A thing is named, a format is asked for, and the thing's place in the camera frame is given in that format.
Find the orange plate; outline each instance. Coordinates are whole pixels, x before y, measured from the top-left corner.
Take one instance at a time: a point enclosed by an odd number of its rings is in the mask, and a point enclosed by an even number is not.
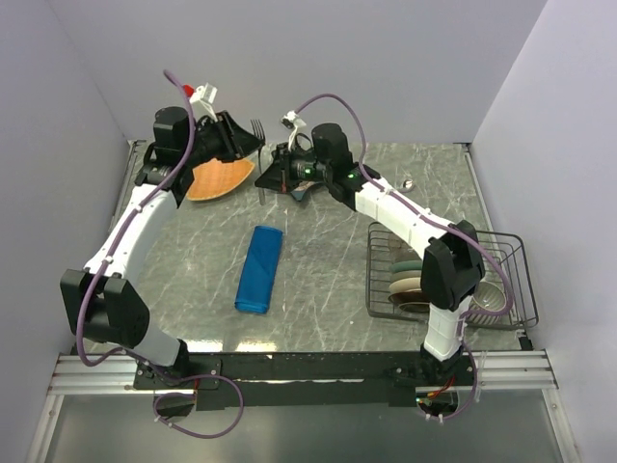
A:
[[[242,183],[255,168],[248,159],[222,163],[216,159],[193,169],[195,180],[186,197],[191,201],[219,198]]]

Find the small metal object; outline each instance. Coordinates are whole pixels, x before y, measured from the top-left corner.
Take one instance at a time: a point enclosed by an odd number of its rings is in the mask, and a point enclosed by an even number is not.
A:
[[[415,187],[416,187],[416,184],[414,183],[414,181],[408,178],[407,180],[403,180],[401,187],[398,188],[397,190],[399,193],[409,193]]]

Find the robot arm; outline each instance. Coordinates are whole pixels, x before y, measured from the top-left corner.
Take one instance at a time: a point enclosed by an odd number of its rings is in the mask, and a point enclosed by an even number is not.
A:
[[[297,121],[287,121],[293,133],[297,133]],[[388,194],[392,187],[379,173],[365,167],[381,189],[369,182],[358,163],[353,162],[347,137],[337,124],[316,126],[311,139],[310,150],[303,150],[295,141],[278,145],[272,165],[255,185],[285,192],[303,180],[322,181],[337,201],[380,222],[412,247],[423,260],[420,286],[430,301],[428,333],[422,352],[437,361],[437,368],[450,359],[454,362],[461,353],[461,315],[468,310],[475,287],[484,277],[484,264],[480,254],[463,239],[429,225],[420,217],[457,228],[477,241],[475,229],[466,221],[454,225],[404,198],[417,211],[413,213]]]
[[[69,325],[75,334],[86,290],[101,270],[102,262],[106,261],[107,266],[88,304],[84,337],[118,344],[178,376],[184,375],[188,368],[186,343],[156,326],[134,286],[149,249],[163,225],[174,217],[191,186],[193,168],[213,158],[232,162],[263,147],[262,140],[243,130],[227,112],[214,112],[215,94],[216,89],[206,85],[198,87],[191,95],[191,107],[198,120],[190,156],[175,178],[168,180],[167,186],[141,207],[143,200],[179,164],[188,143],[189,116],[185,109],[168,107],[156,113],[155,141],[148,146],[144,166],[137,175],[124,214],[84,269],[67,270],[61,280]],[[139,213],[129,220],[135,209]],[[120,246],[109,259],[108,251],[119,234]]]

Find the green plate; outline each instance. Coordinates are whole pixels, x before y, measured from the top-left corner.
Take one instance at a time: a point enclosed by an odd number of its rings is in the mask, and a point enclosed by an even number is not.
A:
[[[409,270],[421,270],[422,269],[422,261],[421,260],[406,260],[404,262],[393,263],[389,271],[391,273],[398,272],[407,272]]]

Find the bowl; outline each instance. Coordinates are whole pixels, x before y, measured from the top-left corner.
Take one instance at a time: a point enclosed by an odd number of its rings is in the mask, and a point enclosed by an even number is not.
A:
[[[420,278],[421,277],[412,277],[397,280],[390,284],[388,288],[389,293],[395,294],[397,292],[418,291],[420,290]]]
[[[490,282],[480,282],[471,296],[469,309],[471,311],[484,310],[488,312],[499,312],[505,306],[505,294],[499,286]],[[490,315],[470,315],[469,323],[476,325],[494,325],[499,321],[499,316]]]
[[[419,290],[396,292],[388,300],[401,311],[409,313],[429,313],[429,301]]]

